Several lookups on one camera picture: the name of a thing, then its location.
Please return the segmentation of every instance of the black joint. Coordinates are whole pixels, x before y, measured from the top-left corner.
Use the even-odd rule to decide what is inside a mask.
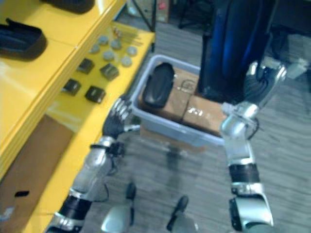
[[[237,189],[237,188],[232,188],[232,189],[231,189],[231,193],[232,193],[232,194],[235,194],[235,195],[238,195],[239,192],[238,192],[238,189]]]
[[[92,202],[67,196],[59,213],[67,218],[84,220]]]
[[[69,232],[69,231],[65,231],[57,227],[51,227],[47,229],[46,233],[79,233],[81,229],[82,227],[74,227],[74,229]]]
[[[103,145],[98,145],[98,144],[92,144],[92,145],[90,146],[90,148],[91,148],[91,149],[106,149],[106,148],[108,148],[108,147],[103,146]]]
[[[231,165],[229,167],[231,180],[235,182],[259,183],[259,172],[256,164]]]
[[[235,202],[235,199],[229,200],[229,211],[230,211],[230,217],[231,217],[231,225],[233,229],[239,232],[242,231],[241,219],[240,219],[239,210],[237,207],[237,203]]]
[[[125,153],[124,144],[121,142],[111,144],[110,148],[108,149],[108,153],[115,156],[123,156]]]

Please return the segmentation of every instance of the black object in bin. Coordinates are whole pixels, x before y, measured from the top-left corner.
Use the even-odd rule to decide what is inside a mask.
[[[41,29],[6,19],[0,24],[0,56],[32,60],[46,48],[47,40]]]
[[[78,14],[88,12],[93,8],[95,0],[42,0],[57,8]]]
[[[149,76],[142,94],[143,101],[153,108],[163,108],[173,88],[174,75],[171,64],[158,65],[153,74]]]

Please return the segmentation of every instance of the black cable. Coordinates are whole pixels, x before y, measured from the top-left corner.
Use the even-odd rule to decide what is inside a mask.
[[[259,120],[258,120],[258,118],[255,118],[254,121],[256,122],[256,128],[252,132],[252,134],[250,136],[248,136],[247,140],[250,140],[255,135],[255,133],[258,131],[258,129],[259,129]]]

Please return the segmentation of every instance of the black leather item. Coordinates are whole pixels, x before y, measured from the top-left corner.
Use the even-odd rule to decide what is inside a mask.
[[[78,14],[88,12],[93,8],[95,0],[42,0],[55,7]]]
[[[32,60],[46,48],[47,40],[36,27],[6,19],[8,25],[0,24],[0,56]]]
[[[169,63],[158,65],[149,76],[144,92],[143,101],[153,108],[163,108],[173,87],[175,72]]]
[[[228,0],[217,10],[211,56],[208,36],[198,91],[209,100],[232,104],[244,100],[243,85],[248,66],[261,61],[271,40],[269,33],[277,0]]]

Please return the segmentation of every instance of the plastic bin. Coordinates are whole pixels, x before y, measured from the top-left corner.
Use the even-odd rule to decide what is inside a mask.
[[[140,92],[145,87],[149,74],[152,73],[154,68],[162,62],[168,62],[172,64],[173,67],[177,67],[197,75],[199,75],[200,73],[200,68],[191,64],[164,55],[153,56],[131,97],[133,115],[141,118],[141,123],[146,129],[179,141],[189,143],[194,147],[202,147],[206,146],[207,144],[223,145],[224,140],[221,137],[217,137],[206,132],[193,129],[191,127],[176,123],[174,121],[165,119],[160,116],[156,116],[154,114],[139,109],[138,97],[140,95]]]

